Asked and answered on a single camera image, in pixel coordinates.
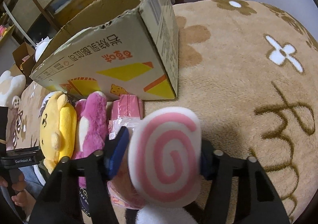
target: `cartoon logo on box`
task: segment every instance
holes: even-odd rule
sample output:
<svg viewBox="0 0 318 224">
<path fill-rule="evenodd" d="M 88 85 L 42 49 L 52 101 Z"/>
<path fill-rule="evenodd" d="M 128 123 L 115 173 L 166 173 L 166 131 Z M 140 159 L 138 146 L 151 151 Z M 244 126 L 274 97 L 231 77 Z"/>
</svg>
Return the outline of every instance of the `cartoon logo on box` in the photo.
<svg viewBox="0 0 318 224">
<path fill-rule="evenodd" d="M 68 80 L 67 84 L 60 84 L 60 86 L 70 94 L 83 97 L 87 97 L 95 91 L 101 91 L 94 78 L 73 78 Z"/>
<path fill-rule="evenodd" d="M 112 94 L 114 94 L 114 95 L 119 96 L 119 97 L 121 95 L 127 95 L 128 94 L 128 92 L 123 87 L 116 86 L 115 84 L 112 84 L 110 92 Z"/>
</svg>

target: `screw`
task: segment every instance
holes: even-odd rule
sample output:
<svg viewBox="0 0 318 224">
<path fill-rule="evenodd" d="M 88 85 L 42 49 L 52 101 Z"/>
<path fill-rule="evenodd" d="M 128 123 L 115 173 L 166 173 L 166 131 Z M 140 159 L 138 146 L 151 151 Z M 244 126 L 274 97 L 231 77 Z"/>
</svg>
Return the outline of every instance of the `screw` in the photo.
<svg viewBox="0 0 318 224">
<path fill-rule="evenodd" d="M 216 149 L 215 151 L 213 151 L 214 155 L 216 156 L 223 156 L 224 152 L 221 151 L 220 149 Z"/>
<path fill-rule="evenodd" d="M 256 163 L 256 162 L 257 162 L 257 159 L 256 159 L 255 157 L 253 157 L 253 156 L 249 156 L 247 159 L 248 159 L 250 162 L 252 162 L 252 163 Z"/>
<path fill-rule="evenodd" d="M 101 150 L 101 149 L 98 149 L 98 150 L 95 150 L 94 151 L 94 155 L 96 156 L 96 157 L 100 157 L 100 156 L 102 156 L 104 154 L 104 152 Z"/>
<path fill-rule="evenodd" d="M 70 159 L 69 157 L 65 156 L 65 157 L 61 158 L 61 162 L 66 163 L 69 159 Z"/>
</svg>

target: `handwritten pattern on rug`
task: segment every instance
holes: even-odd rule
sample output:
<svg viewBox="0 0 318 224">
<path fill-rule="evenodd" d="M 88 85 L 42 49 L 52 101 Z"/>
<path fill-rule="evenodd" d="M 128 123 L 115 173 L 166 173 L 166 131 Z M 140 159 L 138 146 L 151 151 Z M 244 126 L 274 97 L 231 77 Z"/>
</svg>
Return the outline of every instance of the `handwritten pattern on rug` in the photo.
<svg viewBox="0 0 318 224">
<path fill-rule="evenodd" d="M 289 110 L 293 114 L 293 116 L 295 117 L 295 119 L 296 119 L 297 123 L 299 124 L 300 128 L 302 129 L 302 131 L 308 136 L 313 135 L 316 131 L 315 121 L 314 121 L 314 111 L 312 110 L 312 107 L 307 103 L 303 103 L 303 102 L 289 103 L 287 101 L 286 97 L 284 96 L 284 94 L 282 93 L 282 91 L 278 88 L 278 86 L 273 81 L 271 82 L 271 84 L 275 88 L 277 94 L 280 96 L 280 98 L 282 100 L 282 104 L 261 106 L 261 107 L 256 108 L 254 110 L 254 113 L 255 113 L 255 115 L 274 113 L 282 121 L 282 123 L 275 130 L 263 133 L 261 137 L 264 140 L 266 140 L 266 139 L 269 139 L 269 140 L 280 139 L 280 140 L 285 141 L 290 147 L 290 158 L 289 158 L 289 160 L 282 162 L 281 164 L 263 166 L 263 168 L 264 168 L 266 173 L 273 172 L 273 171 L 280 171 L 280 170 L 283 170 L 285 168 L 291 168 L 295 172 L 297 181 L 296 181 L 295 186 L 293 187 L 293 190 L 289 194 L 281 197 L 282 201 L 289 199 L 294 203 L 294 207 L 289 214 L 289 218 L 292 222 L 293 217 L 291 215 L 293 214 L 293 212 L 297 206 L 297 199 L 294 196 L 294 192 L 297 189 L 298 183 L 299 183 L 299 171 L 298 171 L 297 166 L 293 163 L 294 150 L 295 150 L 294 143 L 292 142 L 292 139 L 290 138 L 290 136 L 283 133 L 283 131 L 288 126 L 288 118 L 285 116 L 283 111 Z M 307 109 L 310 112 L 310 115 L 311 115 L 312 121 L 313 121 L 312 126 L 306 125 L 305 122 L 302 120 L 301 116 L 296 111 L 296 109 L 300 109 L 300 108 Z M 257 157 L 256 152 L 252 148 L 250 148 L 250 154 L 253 155 L 254 157 Z"/>
</svg>

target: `box flap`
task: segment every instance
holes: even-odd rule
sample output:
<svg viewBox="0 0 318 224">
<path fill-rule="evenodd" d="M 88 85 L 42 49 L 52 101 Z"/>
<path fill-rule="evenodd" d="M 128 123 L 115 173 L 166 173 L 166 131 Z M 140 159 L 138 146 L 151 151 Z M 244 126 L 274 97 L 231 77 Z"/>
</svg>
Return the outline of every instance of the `box flap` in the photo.
<svg viewBox="0 0 318 224">
<path fill-rule="evenodd" d="M 20 69 L 18 68 L 16 64 L 12 65 L 12 67 L 10 68 L 10 72 L 11 72 L 11 76 L 13 77 L 23 75 L 23 73 L 20 71 Z"/>
<path fill-rule="evenodd" d="M 34 67 L 35 61 L 33 59 L 33 56 L 31 56 L 29 59 L 27 59 L 25 61 L 25 63 L 23 63 L 22 68 L 23 68 L 23 74 L 26 77 L 30 77 L 32 69 Z"/>
</svg>

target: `beige rug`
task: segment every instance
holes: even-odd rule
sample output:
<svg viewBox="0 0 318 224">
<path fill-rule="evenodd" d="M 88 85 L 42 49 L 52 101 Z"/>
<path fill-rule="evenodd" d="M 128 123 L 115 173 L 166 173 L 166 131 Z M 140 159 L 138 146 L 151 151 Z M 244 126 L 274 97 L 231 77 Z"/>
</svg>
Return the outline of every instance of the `beige rug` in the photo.
<svg viewBox="0 0 318 224">
<path fill-rule="evenodd" d="M 318 43 L 288 13 L 257 2 L 208 0 L 175 5 L 174 11 L 180 29 L 178 98 L 145 102 L 145 113 L 167 106 L 193 110 L 202 138 L 214 147 L 258 158 L 296 220 L 318 188 Z M 196 200 L 201 208 L 209 186 L 202 181 Z M 236 187 L 234 182 L 228 223 Z M 121 224 L 135 223 L 114 208 Z"/>
</svg>

